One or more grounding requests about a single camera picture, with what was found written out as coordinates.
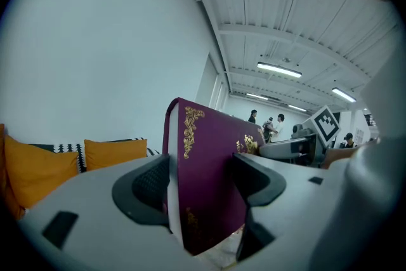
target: ceiling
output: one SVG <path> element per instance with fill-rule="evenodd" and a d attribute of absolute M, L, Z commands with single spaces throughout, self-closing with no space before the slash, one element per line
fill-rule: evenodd
<path fill-rule="evenodd" d="M 276 98 L 314 112 L 347 110 L 332 93 L 360 91 L 401 40 L 390 3 L 378 0 L 201 0 L 213 26 L 231 93 Z M 300 71 L 268 74 L 258 62 Z"/>

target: black and white patterned pillow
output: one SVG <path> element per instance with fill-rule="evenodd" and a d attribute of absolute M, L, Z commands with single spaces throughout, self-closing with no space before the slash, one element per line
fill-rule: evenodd
<path fill-rule="evenodd" d="M 77 172 L 78 173 L 86 172 L 84 145 L 82 143 L 67 143 L 67 144 L 61 143 L 59 145 L 41 145 L 37 143 L 31 143 L 31 145 L 54 153 L 78 152 L 79 155 L 77 156 Z"/>
<path fill-rule="evenodd" d="M 111 142 L 128 142 L 131 140 L 144 140 L 144 138 L 132 138 L 132 139 L 122 139 L 113 140 Z M 31 143 L 31 145 L 36 146 L 41 149 L 48 150 L 50 152 L 60 153 L 60 152 L 78 152 L 77 156 L 77 171 L 78 173 L 86 172 L 86 156 L 84 154 L 84 143 L 68 143 L 59 145 L 41 145 L 36 143 Z M 147 148 L 147 157 L 159 155 L 157 150 Z"/>

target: person in black shirt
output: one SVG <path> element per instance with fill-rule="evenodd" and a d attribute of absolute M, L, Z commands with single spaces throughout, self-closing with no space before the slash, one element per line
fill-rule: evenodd
<path fill-rule="evenodd" d="M 347 140 L 347 144 L 345 145 L 344 148 L 353 148 L 356 147 L 357 145 L 355 145 L 354 141 L 353 141 L 353 134 L 352 133 L 347 133 L 347 135 L 345 136 L 344 140 Z"/>
<path fill-rule="evenodd" d="M 255 123 L 255 117 L 256 117 L 256 110 L 251 111 L 251 116 L 248 119 L 248 122 Z"/>

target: black rubber pad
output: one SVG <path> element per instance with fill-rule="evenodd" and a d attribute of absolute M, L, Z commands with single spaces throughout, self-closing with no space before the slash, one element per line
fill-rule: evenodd
<path fill-rule="evenodd" d="M 323 179 L 321 177 L 314 176 L 314 177 L 309 179 L 309 182 L 320 185 L 323 182 Z"/>
<path fill-rule="evenodd" d="M 75 213 L 67 211 L 58 212 L 44 229 L 43 236 L 57 248 L 61 249 L 77 217 L 78 215 Z"/>

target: person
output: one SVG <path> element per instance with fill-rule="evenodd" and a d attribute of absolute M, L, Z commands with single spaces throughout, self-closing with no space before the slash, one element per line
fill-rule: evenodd
<path fill-rule="evenodd" d="M 251 116 L 248 119 L 248 122 L 255 123 L 255 117 L 256 117 L 256 110 L 251 111 Z"/>
<path fill-rule="evenodd" d="M 276 129 L 273 127 L 273 118 L 270 117 L 269 120 L 265 121 L 264 124 L 262 125 L 262 128 L 264 128 L 264 138 L 266 143 L 271 143 L 272 141 L 272 132 L 275 132 Z"/>
<path fill-rule="evenodd" d="M 333 162 L 344 158 L 350 158 L 359 148 L 363 146 L 376 145 L 379 143 L 379 141 L 380 141 L 379 139 L 374 139 L 373 141 L 369 141 L 359 147 L 355 146 L 354 148 L 347 149 L 328 148 L 327 152 L 325 153 L 325 159 L 324 162 L 322 163 L 321 168 L 328 169 Z"/>
<path fill-rule="evenodd" d="M 284 128 L 285 115 L 278 115 L 278 124 L 275 126 L 275 131 L 272 135 L 272 142 L 280 141 L 280 134 Z"/>
<path fill-rule="evenodd" d="M 344 140 L 347 141 L 347 144 L 344 146 L 344 148 L 353 148 L 357 146 L 353 141 L 353 134 L 351 132 L 347 133 Z"/>

